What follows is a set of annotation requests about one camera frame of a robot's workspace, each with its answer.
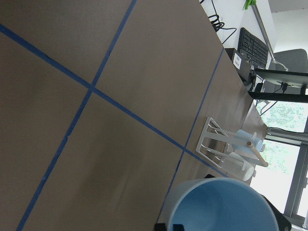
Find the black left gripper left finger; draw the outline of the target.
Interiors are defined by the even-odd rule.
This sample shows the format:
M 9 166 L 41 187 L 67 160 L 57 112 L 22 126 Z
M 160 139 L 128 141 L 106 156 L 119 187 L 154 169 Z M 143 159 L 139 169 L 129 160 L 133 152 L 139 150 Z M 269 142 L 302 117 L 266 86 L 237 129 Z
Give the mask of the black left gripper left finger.
M 156 223 L 154 225 L 154 231 L 167 231 L 165 223 Z

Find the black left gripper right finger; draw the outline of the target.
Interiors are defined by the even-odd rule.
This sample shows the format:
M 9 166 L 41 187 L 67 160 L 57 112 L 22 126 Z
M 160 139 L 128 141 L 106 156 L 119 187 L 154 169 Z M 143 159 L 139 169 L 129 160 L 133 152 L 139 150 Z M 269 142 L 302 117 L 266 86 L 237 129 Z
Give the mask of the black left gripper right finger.
M 278 227 L 280 231 L 290 231 L 291 230 L 291 223 L 289 220 L 265 197 L 262 195 L 262 197 L 266 200 L 266 202 L 271 207 L 274 216 L 276 218 Z

